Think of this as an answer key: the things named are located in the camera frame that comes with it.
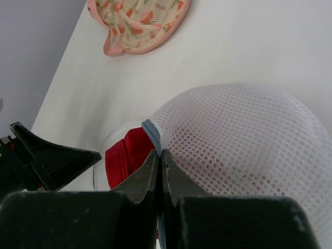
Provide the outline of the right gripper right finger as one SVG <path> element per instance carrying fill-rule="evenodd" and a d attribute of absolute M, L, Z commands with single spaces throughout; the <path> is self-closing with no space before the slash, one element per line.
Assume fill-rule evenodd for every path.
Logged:
<path fill-rule="evenodd" d="M 319 248 L 298 203 L 286 197 L 216 197 L 164 150 L 161 248 Z"/>

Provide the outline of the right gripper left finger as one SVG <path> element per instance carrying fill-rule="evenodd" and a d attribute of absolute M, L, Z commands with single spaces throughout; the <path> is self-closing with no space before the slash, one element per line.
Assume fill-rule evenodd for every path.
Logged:
<path fill-rule="evenodd" d="M 1 248 L 155 248 L 158 155 L 111 191 L 18 192 L 1 203 Z"/>

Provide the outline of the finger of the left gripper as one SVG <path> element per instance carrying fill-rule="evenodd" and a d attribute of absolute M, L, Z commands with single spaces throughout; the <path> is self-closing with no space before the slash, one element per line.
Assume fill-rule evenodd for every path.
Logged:
<path fill-rule="evenodd" d="M 1 191 L 57 191 L 102 159 L 96 151 L 44 140 L 20 122 L 10 130 L 14 137 L 1 138 Z"/>

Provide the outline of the red bra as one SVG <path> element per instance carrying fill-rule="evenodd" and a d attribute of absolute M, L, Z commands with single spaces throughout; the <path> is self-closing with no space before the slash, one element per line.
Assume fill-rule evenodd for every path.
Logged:
<path fill-rule="evenodd" d="M 156 247 L 159 154 L 158 144 L 142 127 L 128 130 L 105 151 L 108 248 Z"/>

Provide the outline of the clear plastic dome insert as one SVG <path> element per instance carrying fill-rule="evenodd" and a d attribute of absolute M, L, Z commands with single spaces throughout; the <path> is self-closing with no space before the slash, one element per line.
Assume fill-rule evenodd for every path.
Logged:
<path fill-rule="evenodd" d="M 331 248 L 331 137 L 289 93 L 258 83 L 187 90 L 141 124 L 125 124 L 107 136 L 93 169 L 94 190 L 110 190 L 105 151 L 138 127 L 208 193 L 295 199 L 320 247 Z"/>

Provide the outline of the pink floral mesh laundry bag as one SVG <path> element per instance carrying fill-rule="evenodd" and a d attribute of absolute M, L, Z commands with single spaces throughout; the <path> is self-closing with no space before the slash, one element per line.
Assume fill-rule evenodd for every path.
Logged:
<path fill-rule="evenodd" d="M 144 54 L 161 46 L 181 24 L 190 4 L 186 0 L 94 0 L 87 1 L 87 8 L 108 31 L 104 54 L 118 56 Z"/>

